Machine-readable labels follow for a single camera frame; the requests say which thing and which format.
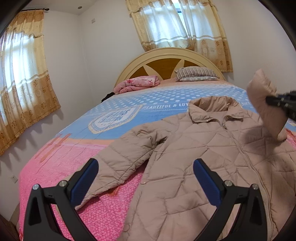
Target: metal screw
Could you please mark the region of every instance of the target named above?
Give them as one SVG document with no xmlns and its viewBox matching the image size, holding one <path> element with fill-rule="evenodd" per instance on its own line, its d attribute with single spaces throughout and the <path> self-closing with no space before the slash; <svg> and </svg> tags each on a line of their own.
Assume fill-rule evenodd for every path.
<svg viewBox="0 0 296 241">
<path fill-rule="evenodd" d="M 233 185 L 232 181 L 230 181 L 230 180 L 226 180 L 226 181 L 224 182 L 224 184 L 225 184 L 227 187 L 231 187 L 231 186 Z"/>
<path fill-rule="evenodd" d="M 35 184 L 34 186 L 33 186 L 33 190 L 37 190 L 39 188 L 39 185 L 38 184 Z"/>
<path fill-rule="evenodd" d="M 68 182 L 65 181 L 65 180 L 59 182 L 59 186 L 60 186 L 60 187 L 64 187 L 64 186 L 66 186 L 67 184 L 68 184 Z"/>
<path fill-rule="evenodd" d="M 259 186 L 258 186 L 257 184 L 253 184 L 253 185 L 252 185 L 252 188 L 253 188 L 254 190 L 258 190 L 258 189 L 259 189 Z"/>
</svg>

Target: ceiling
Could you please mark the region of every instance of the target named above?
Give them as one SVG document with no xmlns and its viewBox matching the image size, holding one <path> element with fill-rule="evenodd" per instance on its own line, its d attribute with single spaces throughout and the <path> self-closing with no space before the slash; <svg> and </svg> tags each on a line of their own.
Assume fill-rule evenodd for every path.
<svg viewBox="0 0 296 241">
<path fill-rule="evenodd" d="M 49 8 L 53 11 L 82 14 L 89 9 L 97 0 L 32 0 L 24 9 Z"/>
</svg>

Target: arched headboard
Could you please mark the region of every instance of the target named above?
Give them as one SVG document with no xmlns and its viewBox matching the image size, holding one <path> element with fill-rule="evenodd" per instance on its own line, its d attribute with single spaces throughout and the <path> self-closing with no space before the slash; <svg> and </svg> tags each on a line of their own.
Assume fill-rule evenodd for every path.
<svg viewBox="0 0 296 241">
<path fill-rule="evenodd" d="M 225 80 L 217 66 L 201 54 L 188 49 L 159 48 L 150 50 L 132 61 L 123 70 L 115 85 L 139 76 L 157 75 L 160 81 L 174 78 L 175 70 L 188 66 L 210 68 L 221 80 Z"/>
</svg>

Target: wall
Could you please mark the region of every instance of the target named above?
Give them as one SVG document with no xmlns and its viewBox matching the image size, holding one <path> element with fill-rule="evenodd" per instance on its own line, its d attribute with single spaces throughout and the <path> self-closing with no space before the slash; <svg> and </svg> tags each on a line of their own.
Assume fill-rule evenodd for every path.
<svg viewBox="0 0 296 241">
<path fill-rule="evenodd" d="M 246 88 L 262 68 L 279 92 L 296 89 L 296 51 L 273 14 L 257 0 L 214 0 L 229 41 L 233 74 L 227 79 Z"/>
<path fill-rule="evenodd" d="M 99 0 L 79 18 L 92 96 L 99 103 L 144 50 L 123 0 Z"/>
<path fill-rule="evenodd" d="M 55 134 L 94 106 L 89 97 L 88 75 L 80 42 L 78 16 L 46 12 L 44 49 L 53 88 L 61 109 L 25 131 L 0 157 L 0 214 L 10 219 L 19 202 L 18 176 L 29 159 Z"/>
</svg>

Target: electrical socket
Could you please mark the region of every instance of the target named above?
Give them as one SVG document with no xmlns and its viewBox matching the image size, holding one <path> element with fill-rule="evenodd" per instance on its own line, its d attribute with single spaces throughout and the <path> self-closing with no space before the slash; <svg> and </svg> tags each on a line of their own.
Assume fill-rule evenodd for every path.
<svg viewBox="0 0 296 241">
<path fill-rule="evenodd" d="M 11 177 L 11 180 L 12 180 L 14 183 L 17 183 L 17 181 L 18 181 L 18 179 L 17 179 L 16 176 L 12 176 L 12 177 Z"/>
</svg>

